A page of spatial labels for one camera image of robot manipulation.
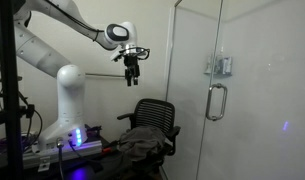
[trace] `metal handle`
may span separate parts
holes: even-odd
[[[211,109],[211,100],[212,100],[212,91],[214,88],[221,89],[223,88],[224,94],[223,94],[223,100],[222,100],[222,106],[221,106],[221,114],[220,116],[211,116],[210,115],[210,109]],[[225,104],[226,104],[226,97],[228,95],[228,88],[220,83],[218,84],[212,84],[209,88],[209,94],[208,94],[208,102],[206,105],[206,118],[212,121],[217,121],[220,120],[224,117],[224,112],[225,112]]]

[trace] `black metal frame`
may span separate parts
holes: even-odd
[[[14,37],[14,0],[0,0],[0,65],[4,108],[0,124],[5,123],[10,179],[24,179],[17,62]]]

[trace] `robotic arm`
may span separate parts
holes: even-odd
[[[121,46],[121,50],[116,51],[111,60],[124,59],[128,86],[131,85],[132,80],[134,85],[138,84],[140,76],[138,60],[147,59],[149,49],[137,47],[136,29],[130,22],[110,24],[103,31],[87,24],[72,0],[25,1],[14,15],[17,56],[57,78],[58,85],[58,120],[41,133],[38,149],[51,150],[55,147],[57,138],[63,139],[66,143],[72,140],[73,144],[80,146],[86,140],[83,123],[85,74],[27,29],[31,11],[44,13],[68,25],[106,50],[115,50]]]

